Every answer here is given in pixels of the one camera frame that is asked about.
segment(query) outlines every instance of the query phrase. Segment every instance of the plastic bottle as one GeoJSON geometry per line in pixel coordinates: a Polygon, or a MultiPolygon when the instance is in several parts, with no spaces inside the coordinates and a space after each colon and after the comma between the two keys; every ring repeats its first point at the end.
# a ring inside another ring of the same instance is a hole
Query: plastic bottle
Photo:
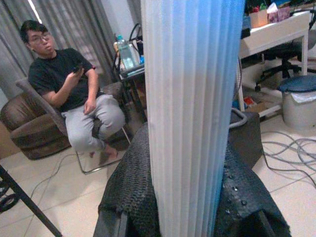
{"type": "Polygon", "coordinates": [[[131,69],[137,65],[130,50],[129,43],[123,40],[121,35],[118,36],[118,50],[125,69],[131,69]]]}

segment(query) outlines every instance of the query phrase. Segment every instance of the man's hand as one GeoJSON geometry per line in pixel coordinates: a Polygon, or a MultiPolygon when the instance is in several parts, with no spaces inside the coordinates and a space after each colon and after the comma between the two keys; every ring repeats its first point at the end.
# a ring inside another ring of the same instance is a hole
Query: man's hand
{"type": "Polygon", "coordinates": [[[65,83],[67,83],[67,85],[70,88],[74,88],[77,84],[78,81],[80,80],[81,76],[83,75],[84,69],[82,68],[81,70],[79,70],[76,73],[69,73],[66,77],[65,83]]]}
{"type": "Polygon", "coordinates": [[[87,99],[87,101],[84,104],[84,110],[83,113],[85,115],[89,114],[90,112],[94,111],[96,107],[95,99],[87,99]]]}

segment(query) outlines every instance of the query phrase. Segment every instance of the blue lid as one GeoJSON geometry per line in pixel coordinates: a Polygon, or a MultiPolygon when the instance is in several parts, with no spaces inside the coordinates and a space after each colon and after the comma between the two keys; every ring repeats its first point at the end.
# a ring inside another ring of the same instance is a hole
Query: blue lid
{"type": "Polygon", "coordinates": [[[316,76],[307,75],[288,78],[282,81],[277,89],[282,92],[296,93],[316,91],[316,76]]]}

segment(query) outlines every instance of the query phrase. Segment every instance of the office chair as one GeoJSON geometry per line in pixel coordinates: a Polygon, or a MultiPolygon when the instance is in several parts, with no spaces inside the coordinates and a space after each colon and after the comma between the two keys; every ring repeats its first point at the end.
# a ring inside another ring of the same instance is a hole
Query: office chair
{"type": "MultiPolygon", "coordinates": [[[[16,82],[16,85],[21,88],[24,92],[28,93],[29,95],[31,95],[37,102],[38,104],[51,116],[51,118],[53,119],[53,121],[56,123],[58,129],[65,135],[65,136],[68,136],[67,134],[67,130],[66,130],[66,124],[65,124],[65,120],[64,118],[62,118],[60,112],[58,110],[56,110],[55,108],[53,108],[46,100],[44,100],[35,90],[34,88],[29,84],[28,80],[27,79],[21,79],[21,80],[18,80],[16,82]]],[[[122,83],[121,82],[116,82],[116,83],[112,83],[110,84],[109,86],[105,86],[103,88],[103,91],[106,93],[106,94],[111,94],[113,95],[113,97],[116,99],[116,100],[120,100],[121,98],[121,94],[122,94],[122,83]]],[[[94,126],[93,126],[93,129],[92,129],[92,136],[95,137],[95,138],[98,138],[97,134],[98,134],[98,131],[100,129],[100,126],[101,126],[101,121],[96,118],[94,120],[94,126]]],[[[128,141],[128,143],[130,144],[130,139],[126,133],[126,130],[124,129],[124,127],[122,127],[122,131],[128,141]]],[[[98,171],[102,168],[105,168],[106,166],[110,165],[110,164],[113,164],[115,162],[118,162],[120,161],[121,159],[118,158],[116,160],[112,160],[110,162],[107,162],[103,165],[100,165],[99,167],[97,168],[94,168],[94,169],[91,169],[91,170],[84,170],[83,167],[82,167],[82,164],[81,164],[81,161],[80,161],[80,158],[79,158],[79,154],[78,152],[76,151],[76,156],[77,156],[77,160],[78,160],[78,163],[79,163],[79,167],[82,171],[82,173],[84,174],[90,174],[92,172],[95,172],[95,171],[98,171]]]]}
{"type": "MultiPolygon", "coordinates": [[[[291,13],[291,16],[294,13],[302,12],[307,10],[299,10],[291,13]]],[[[312,20],[309,23],[309,34],[308,34],[308,50],[313,48],[316,44],[316,30],[311,30],[313,24],[316,21],[316,10],[309,10],[310,13],[313,15],[312,20]]],[[[295,39],[291,42],[284,43],[278,45],[276,47],[270,48],[263,52],[264,59],[266,60],[273,60],[279,58],[282,60],[282,64],[280,66],[270,68],[262,72],[260,79],[256,82],[255,91],[260,91],[260,83],[265,81],[266,79],[270,78],[274,74],[278,72],[282,72],[282,78],[289,78],[290,74],[288,70],[293,70],[293,72],[297,73],[302,70],[301,67],[297,65],[292,65],[288,60],[293,57],[297,57],[299,61],[302,61],[302,43],[299,39],[295,39]]],[[[309,73],[316,73],[314,69],[307,69],[309,73]]]]}

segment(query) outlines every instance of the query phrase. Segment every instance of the gray curtain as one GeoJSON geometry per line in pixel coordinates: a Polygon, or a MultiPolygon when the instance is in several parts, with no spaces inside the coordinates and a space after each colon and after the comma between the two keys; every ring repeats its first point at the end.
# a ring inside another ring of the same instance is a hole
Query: gray curtain
{"type": "Polygon", "coordinates": [[[128,6],[135,23],[142,24],[140,0],[127,0],[128,6]]]}
{"type": "Polygon", "coordinates": [[[117,78],[112,71],[114,34],[100,0],[33,0],[58,49],[72,47],[95,67],[100,86],[117,78]]]}
{"type": "Polygon", "coordinates": [[[0,2],[0,87],[8,99],[21,93],[15,81],[24,78],[34,56],[20,39],[24,20],[36,19],[27,1],[0,2]]]}

